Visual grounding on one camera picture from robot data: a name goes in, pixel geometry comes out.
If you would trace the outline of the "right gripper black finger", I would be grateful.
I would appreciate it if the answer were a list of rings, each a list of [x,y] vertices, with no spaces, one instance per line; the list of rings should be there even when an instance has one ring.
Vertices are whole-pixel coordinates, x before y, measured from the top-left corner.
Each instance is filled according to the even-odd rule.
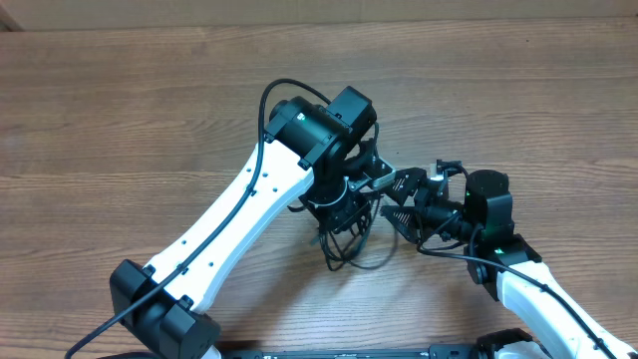
[[[381,215],[409,243],[422,242],[423,222],[413,206],[383,205]]]
[[[409,196],[413,196],[427,171],[420,168],[409,168],[396,172],[393,183],[386,188],[386,195],[397,204],[404,204]]]

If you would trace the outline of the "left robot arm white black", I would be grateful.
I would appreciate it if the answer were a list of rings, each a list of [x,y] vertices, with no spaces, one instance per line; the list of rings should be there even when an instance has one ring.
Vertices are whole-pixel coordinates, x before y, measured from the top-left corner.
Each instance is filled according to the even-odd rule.
[[[313,88],[261,105],[258,141],[238,176],[179,239],[146,264],[123,261],[110,288],[116,321],[159,358],[215,358],[208,315],[238,260],[283,210],[308,211],[327,265],[364,247],[373,201],[393,176],[376,150],[377,115],[353,88],[328,99]]]

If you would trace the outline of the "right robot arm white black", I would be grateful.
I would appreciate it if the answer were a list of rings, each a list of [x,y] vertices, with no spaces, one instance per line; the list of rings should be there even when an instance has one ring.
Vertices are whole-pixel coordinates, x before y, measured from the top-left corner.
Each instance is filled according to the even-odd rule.
[[[382,215],[418,253],[454,257],[473,282],[514,313],[526,329],[485,335],[470,358],[634,358],[636,349],[587,314],[557,283],[549,267],[515,232],[507,175],[468,173],[457,162],[430,172],[397,172],[385,190],[392,204]]]

